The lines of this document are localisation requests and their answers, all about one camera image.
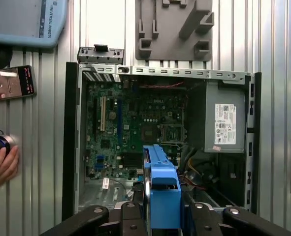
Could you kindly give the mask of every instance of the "sticker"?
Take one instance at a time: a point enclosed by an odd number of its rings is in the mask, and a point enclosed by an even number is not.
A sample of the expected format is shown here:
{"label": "sticker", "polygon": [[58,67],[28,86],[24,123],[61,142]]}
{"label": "sticker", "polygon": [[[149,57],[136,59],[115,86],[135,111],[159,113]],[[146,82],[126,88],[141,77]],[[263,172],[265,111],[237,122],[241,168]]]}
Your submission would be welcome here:
{"label": "sticker", "polygon": [[102,182],[102,188],[108,189],[108,187],[109,187],[109,178],[104,178],[104,180]]}
{"label": "sticker", "polygon": [[221,151],[221,147],[215,146],[215,145],[213,145],[212,149],[215,150],[215,151]]}
{"label": "sticker", "polygon": [[129,191],[127,192],[127,196],[128,196],[128,198],[132,197],[133,194],[134,194],[133,191],[129,190]]}
{"label": "sticker", "polygon": [[215,104],[214,144],[236,144],[236,107],[234,104]]}

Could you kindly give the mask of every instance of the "corrugated metal wall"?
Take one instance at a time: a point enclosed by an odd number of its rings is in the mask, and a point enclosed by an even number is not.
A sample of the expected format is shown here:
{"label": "corrugated metal wall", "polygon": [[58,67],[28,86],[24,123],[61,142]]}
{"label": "corrugated metal wall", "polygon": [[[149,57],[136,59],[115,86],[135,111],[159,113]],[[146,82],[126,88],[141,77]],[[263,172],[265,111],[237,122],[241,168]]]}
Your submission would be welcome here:
{"label": "corrugated metal wall", "polygon": [[[76,60],[80,45],[102,43],[125,47],[126,64],[146,65],[134,58],[134,6],[69,0],[54,51],[14,52],[11,66],[34,66],[38,95],[0,103],[0,128],[21,147],[19,175],[0,188],[0,236],[38,235],[60,222],[65,62]],[[263,72],[259,214],[291,230],[291,0],[213,0],[213,11],[213,59],[192,67]]]}

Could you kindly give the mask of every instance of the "barcode sticker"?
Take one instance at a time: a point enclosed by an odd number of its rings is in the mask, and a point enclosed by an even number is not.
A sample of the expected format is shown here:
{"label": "barcode sticker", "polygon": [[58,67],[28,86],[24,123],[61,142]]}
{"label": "barcode sticker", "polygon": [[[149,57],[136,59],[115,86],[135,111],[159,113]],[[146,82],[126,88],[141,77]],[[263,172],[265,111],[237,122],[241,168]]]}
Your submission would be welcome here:
{"label": "barcode sticker", "polygon": [[234,104],[215,104],[214,144],[236,144],[236,107]]}
{"label": "barcode sticker", "polygon": [[104,180],[102,182],[102,188],[108,189],[108,187],[109,187],[109,178],[104,178]]}

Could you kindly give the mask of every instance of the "pcie slot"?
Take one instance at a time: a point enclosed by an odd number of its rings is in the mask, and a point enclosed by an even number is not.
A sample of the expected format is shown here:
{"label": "pcie slot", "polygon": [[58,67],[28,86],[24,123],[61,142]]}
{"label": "pcie slot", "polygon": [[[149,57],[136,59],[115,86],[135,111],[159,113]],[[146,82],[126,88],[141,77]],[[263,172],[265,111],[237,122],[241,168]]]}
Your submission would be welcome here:
{"label": "pcie slot", "polygon": [[94,136],[94,141],[96,142],[97,139],[97,98],[94,98],[93,100],[93,136]]}
{"label": "pcie slot", "polygon": [[118,99],[118,110],[117,110],[117,135],[118,135],[118,144],[122,144],[122,100]]}
{"label": "pcie slot", "polygon": [[106,122],[106,97],[103,96],[100,98],[100,130],[105,131],[105,122]]}

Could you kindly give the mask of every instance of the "smartphone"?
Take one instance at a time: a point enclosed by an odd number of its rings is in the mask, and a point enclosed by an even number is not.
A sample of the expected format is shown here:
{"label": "smartphone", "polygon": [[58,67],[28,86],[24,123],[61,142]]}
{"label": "smartphone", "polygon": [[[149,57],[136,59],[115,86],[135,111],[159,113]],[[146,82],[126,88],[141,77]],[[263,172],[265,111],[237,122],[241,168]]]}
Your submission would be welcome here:
{"label": "smartphone", "polygon": [[0,100],[36,94],[30,65],[0,70]]}

